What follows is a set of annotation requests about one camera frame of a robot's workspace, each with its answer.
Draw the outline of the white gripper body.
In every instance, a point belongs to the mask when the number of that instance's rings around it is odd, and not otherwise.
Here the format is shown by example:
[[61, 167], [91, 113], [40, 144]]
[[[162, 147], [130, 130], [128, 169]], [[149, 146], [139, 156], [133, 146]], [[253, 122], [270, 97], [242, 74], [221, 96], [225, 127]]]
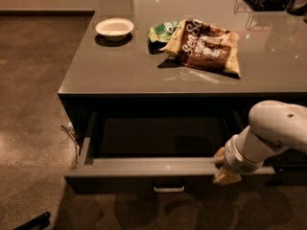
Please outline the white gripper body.
[[255, 173], [263, 166], [262, 162], [248, 161], [236, 146], [238, 136], [233, 135], [224, 145], [224, 164], [235, 173], [248, 175]]

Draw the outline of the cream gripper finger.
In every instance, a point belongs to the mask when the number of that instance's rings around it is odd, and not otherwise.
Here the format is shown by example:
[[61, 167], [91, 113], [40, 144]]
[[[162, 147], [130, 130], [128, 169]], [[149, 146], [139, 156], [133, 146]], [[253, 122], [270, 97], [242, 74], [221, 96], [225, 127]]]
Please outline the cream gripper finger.
[[230, 185], [240, 182], [241, 179], [241, 175], [237, 172], [233, 172], [226, 167], [220, 167], [214, 176], [213, 182], [218, 185]]
[[224, 147], [219, 148], [213, 157], [213, 163], [220, 166], [224, 163]]

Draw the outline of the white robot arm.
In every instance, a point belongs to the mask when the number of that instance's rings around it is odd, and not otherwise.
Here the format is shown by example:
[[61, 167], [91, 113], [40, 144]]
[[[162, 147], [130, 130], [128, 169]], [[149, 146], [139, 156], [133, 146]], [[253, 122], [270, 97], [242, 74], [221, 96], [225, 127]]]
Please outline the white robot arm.
[[288, 149], [307, 152], [307, 107], [263, 101], [248, 114], [248, 125], [233, 135], [214, 155], [218, 168], [213, 182], [240, 182], [263, 167], [264, 161]]

